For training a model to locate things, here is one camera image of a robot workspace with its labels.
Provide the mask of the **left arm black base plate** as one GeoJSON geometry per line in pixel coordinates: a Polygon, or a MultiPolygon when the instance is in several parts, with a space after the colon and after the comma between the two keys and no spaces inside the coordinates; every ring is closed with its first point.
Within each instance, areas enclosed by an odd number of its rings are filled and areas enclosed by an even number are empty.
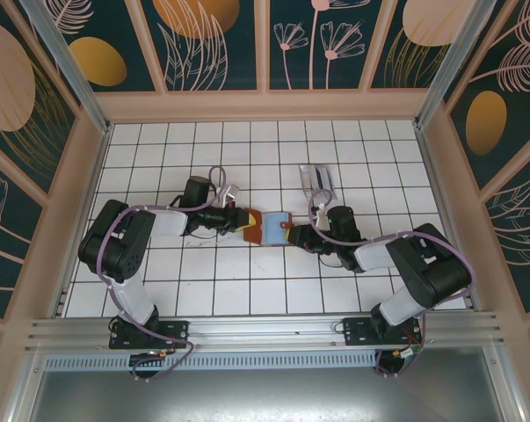
{"type": "MultiPolygon", "coordinates": [[[[110,321],[108,328],[110,331],[108,347],[111,350],[168,349],[173,347],[173,344],[168,340],[153,337],[119,316],[110,321]]],[[[155,319],[148,321],[146,328],[166,338],[188,339],[187,321],[165,322],[155,319]]]]}

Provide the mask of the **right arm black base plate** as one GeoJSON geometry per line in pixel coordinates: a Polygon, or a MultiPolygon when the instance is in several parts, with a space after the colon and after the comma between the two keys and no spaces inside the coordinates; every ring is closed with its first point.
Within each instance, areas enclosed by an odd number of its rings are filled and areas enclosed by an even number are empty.
{"type": "Polygon", "coordinates": [[[347,346],[406,346],[420,345],[422,333],[419,322],[412,317],[392,326],[370,317],[348,317],[342,320],[347,346]]]}

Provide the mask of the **aluminium frame post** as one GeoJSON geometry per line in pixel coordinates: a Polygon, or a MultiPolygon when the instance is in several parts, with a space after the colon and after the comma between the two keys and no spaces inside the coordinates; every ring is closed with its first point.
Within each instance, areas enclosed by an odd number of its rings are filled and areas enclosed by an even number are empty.
{"type": "Polygon", "coordinates": [[[108,121],[64,38],[65,35],[78,35],[83,30],[94,15],[92,0],[18,1],[94,126],[104,135],[108,130],[108,121]]]}
{"type": "Polygon", "coordinates": [[[459,73],[482,29],[489,20],[497,0],[475,0],[462,26],[433,78],[425,98],[417,110],[414,128],[422,132],[439,108],[444,95],[459,73]]]}

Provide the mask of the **brown leather card holder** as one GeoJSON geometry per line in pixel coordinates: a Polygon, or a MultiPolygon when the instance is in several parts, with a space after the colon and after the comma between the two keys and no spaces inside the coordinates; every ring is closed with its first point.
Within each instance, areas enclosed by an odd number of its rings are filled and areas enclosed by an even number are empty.
{"type": "Polygon", "coordinates": [[[289,212],[265,212],[246,208],[251,225],[243,229],[243,240],[260,246],[288,245],[288,231],[294,226],[289,212]]]}

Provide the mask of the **aluminium table edge rail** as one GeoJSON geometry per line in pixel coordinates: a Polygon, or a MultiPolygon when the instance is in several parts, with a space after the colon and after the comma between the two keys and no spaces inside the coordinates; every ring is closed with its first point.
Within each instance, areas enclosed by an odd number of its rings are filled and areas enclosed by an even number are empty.
{"type": "Polygon", "coordinates": [[[430,138],[428,137],[428,134],[424,128],[416,128],[415,132],[419,142],[419,147],[425,160],[425,167],[428,172],[428,177],[431,181],[432,190],[435,195],[435,202],[439,210],[444,233],[452,246],[455,246],[459,252],[465,256],[465,258],[468,258],[468,253],[465,251],[460,233],[456,227],[456,220],[451,208],[451,202],[447,197],[444,179],[441,176],[441,171],[438,167],[436,156],[432,150],[430,138]]]}
{"type": "Polygon", "coordinates": [[[47,262],[53,275],[46,311],[48,318],[57,317],[60,300],[71,283],[112,135],[112,123],[102,132],[79,123],[55,176],[54,197],[48,207],[54,212],[52,224],[47,229],[52,236],[47,262]]]}

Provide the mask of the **aluminium mounting rail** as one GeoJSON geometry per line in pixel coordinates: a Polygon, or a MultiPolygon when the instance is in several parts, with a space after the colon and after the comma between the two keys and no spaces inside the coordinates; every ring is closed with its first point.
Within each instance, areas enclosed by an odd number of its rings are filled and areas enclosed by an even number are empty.
{"type": "MultiPolygon", "coordinates": [[[[338,315],[189,317],[188,340],[201,353],[285,352],[345,348],[338,315]]],[[[109,353],[107,318],[41,319],[24,340],[29,353],[109,353]]],[[[501,346],[492,312],[436,311],[426,316],[425,347],[501,346]]]]}

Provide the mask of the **grey metal sheet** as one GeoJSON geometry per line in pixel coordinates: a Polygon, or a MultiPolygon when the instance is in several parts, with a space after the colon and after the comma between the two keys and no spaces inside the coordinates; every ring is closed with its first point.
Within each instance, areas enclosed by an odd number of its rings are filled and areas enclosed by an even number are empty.
{"type": "Polygon", "coordinates": [[[530,422],[495,351],[432,349],[402,375],[370,367],[50,372],[37,359],[11,422],[530,422]]]}

